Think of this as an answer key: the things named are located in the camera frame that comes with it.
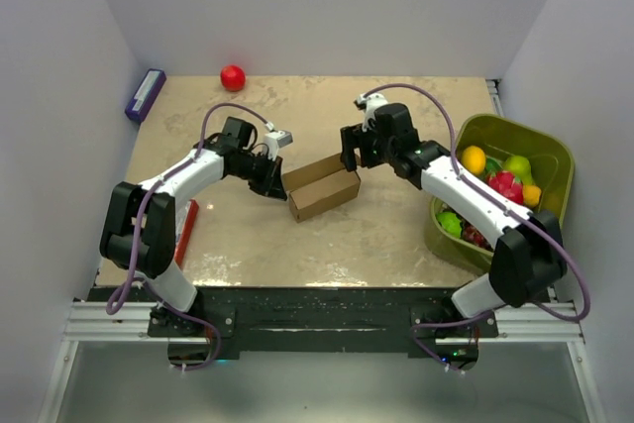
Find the brown cardboard box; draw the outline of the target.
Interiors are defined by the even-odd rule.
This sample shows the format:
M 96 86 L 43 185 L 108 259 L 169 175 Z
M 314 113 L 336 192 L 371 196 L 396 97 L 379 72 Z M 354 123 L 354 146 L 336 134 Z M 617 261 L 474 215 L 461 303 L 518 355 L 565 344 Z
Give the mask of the brown cardboard box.
M 357 172 L 347 171 L 338 154 L 288 171 L 281 178 L 297 223 L 354 200 L 361 188 Z

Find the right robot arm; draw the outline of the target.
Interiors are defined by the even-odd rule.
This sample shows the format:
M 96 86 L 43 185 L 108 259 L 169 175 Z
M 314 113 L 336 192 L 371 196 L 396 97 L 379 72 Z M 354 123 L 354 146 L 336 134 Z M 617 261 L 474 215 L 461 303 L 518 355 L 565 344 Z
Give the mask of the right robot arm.
M 444 330 L 464 336 L 476 316 L 509 305 L 520 307 L 562 278 L 567 264 L 558 218 L 532 213 L 479 181 L 435 141 L 422 141 L 408 108 L 382 95 L 358 99 L 364 119 L 341 130 L 346 170 L 389 165 L 400 178 L 456 210 L 493 247 L 489 271 L 456 290 L 441 313 Z

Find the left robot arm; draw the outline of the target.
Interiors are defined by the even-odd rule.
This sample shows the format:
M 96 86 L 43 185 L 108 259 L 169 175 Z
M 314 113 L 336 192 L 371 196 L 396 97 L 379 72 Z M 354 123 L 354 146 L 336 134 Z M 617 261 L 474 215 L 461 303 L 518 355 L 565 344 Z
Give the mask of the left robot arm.
M 197 144 L 188 155 L 163 173 L 141 183 L 123 181 L 111 194 L 100 239 L 100 255 L 124 269 L 128 277 L 108 305 L 114 314 L 127 299 L 132 280 L 145 280 L 155 295 L 173 308 L 169 322 L 183 336 L 198 334 L 205 312 L 194 305 L 197 289 L 176 263 L 176 214 L 208 186 L 228 177 L 244 180 L 264 197 L 286 200 L 281 180 L 279 150 L 292 135 L 267 124 L 262 145 L 251 139 L 256 127 L 230 117 L 221 132 Z

